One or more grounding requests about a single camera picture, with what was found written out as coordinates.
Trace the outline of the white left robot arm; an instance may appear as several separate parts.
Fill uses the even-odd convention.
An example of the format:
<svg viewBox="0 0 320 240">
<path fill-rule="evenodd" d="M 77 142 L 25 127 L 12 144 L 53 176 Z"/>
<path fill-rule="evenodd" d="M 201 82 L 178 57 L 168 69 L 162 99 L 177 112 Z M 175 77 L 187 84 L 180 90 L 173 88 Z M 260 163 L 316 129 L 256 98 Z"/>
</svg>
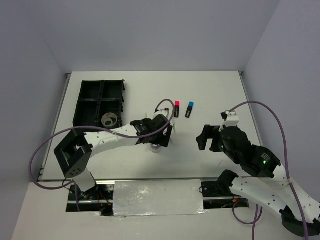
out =
<svg viewBox="0 0 320 240">
<path fill-rule="evenodd" d="M 105 131 L 84 132 L 76 128 L 57 145 L 54 154 L 64 177 L 73 180 L 80 194 L 91 200 L 97 196 L 99 188 L 87 167 L 90 158 L 116 148 L 140 144 L 166 148 L 172 130 L 173 126 L 163 114 Z"/>
</svg>

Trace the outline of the large brown tape roll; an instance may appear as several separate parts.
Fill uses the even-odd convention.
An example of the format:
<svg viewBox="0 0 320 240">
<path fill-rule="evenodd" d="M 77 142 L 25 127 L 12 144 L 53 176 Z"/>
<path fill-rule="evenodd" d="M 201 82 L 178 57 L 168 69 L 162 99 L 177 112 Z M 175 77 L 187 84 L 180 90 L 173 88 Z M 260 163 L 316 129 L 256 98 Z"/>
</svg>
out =
<svg viewBox="0 0 320 240">
<path fill-rule="evenodd" d="M 118 122 L 118 116 L 112 112 L 108 112 L 104 114 L 101 118 L 101 123 L 106 128 L 111 128 L 115 126 L 117 122 Z"/>
</svg>

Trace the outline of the small clear tape roll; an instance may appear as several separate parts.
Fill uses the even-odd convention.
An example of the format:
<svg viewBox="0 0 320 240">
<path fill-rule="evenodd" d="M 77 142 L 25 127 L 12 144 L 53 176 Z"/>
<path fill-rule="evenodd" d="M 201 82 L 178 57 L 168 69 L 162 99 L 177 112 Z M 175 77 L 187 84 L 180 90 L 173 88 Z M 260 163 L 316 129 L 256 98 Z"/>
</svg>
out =
<svg viewBox="0 0 320 240">
<path fill-rule="evenodd" d="M 113 126 L 115 124 L 114 120 L 112 118 L 107 118 L 104 123 L 105 126 L 109 127 L 109 126 Z"/>
</svg>

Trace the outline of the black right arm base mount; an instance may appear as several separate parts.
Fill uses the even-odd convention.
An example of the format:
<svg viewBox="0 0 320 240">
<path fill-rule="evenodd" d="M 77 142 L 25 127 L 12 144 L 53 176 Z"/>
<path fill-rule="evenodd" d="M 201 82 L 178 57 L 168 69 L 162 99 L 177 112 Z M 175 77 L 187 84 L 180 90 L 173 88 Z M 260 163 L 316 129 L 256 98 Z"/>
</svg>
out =
<svg viewBox="0 0 320 240">
<path fill-rule="evenodd" d="M 230 187 L 233 186 L 234 179 L 215 179 L 215 180 L 202 180 L 199 192 L 202 193 L 204 198 L 213 197 L 232 197 L 240 199 L 241 196 L 231 192 Z"/>
</svg>

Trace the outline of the clear jar of paper clips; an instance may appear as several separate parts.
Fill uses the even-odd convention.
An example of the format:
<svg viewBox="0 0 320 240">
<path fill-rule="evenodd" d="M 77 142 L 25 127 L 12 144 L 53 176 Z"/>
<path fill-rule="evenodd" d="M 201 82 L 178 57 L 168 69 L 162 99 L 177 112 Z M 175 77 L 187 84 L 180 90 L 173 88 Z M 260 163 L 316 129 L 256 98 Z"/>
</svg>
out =
<svg viewBox="0 0 320 240">
<path fill-rule="evenodd" d="M 159 144 L 151 144 L 150 145 L 150 150 L 151 150 L 151 152 L 152 153 L 159 153 L 161 150 L 162 150 L 162 146 L 161 145 L 159 145 Z"/>
</svg>

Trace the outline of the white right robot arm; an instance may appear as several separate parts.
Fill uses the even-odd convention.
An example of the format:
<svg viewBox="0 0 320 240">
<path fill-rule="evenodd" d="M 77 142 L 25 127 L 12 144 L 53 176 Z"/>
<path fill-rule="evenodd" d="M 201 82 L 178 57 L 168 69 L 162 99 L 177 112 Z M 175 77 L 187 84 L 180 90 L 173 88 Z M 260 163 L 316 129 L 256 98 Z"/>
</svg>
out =
<svg viewBox="0 0 320 240">
<path fill-rule="evenodd" d="M 281 224 L 292 234 L 310 237 L 320 234 L 320 203 L 310 197 L 286 170 L 277 156 L 263 146 L 251 144 L 245 132 L 237 126 L 205 125 L 196 138 L 199 150 L 212 140 L 210 151 L 224 153 L 242 170 L 268 187 L 249 183 L 231 170 L 224 170 L 216 181 L 203 182 L 204 197 L 237 195 L 244 197 L 281 219 Z"/>
</svg>

